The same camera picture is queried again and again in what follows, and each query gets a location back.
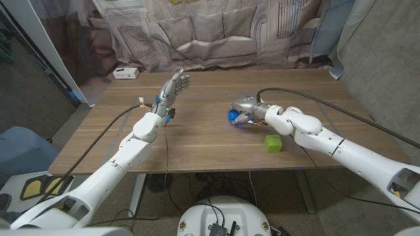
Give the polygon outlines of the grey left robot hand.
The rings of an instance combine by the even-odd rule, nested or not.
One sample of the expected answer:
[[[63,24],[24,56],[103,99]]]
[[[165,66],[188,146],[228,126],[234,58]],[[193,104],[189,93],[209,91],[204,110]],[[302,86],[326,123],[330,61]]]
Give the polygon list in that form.
[[[158,101],[152,106],[152,113],[165,117],[177,95],[190,86],[190,76],[183,75],[183,72],[184,70],[180,69],[162,86]]]

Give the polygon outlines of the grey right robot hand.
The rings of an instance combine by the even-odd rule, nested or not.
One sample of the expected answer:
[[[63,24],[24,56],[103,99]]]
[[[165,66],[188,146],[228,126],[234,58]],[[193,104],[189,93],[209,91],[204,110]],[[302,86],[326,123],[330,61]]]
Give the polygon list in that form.
[[[254,96],[243,96],[235,99],[228,107],[228,120],[233,124],[249,123],[256,120],[265,120],[268,106],[258,102]]]

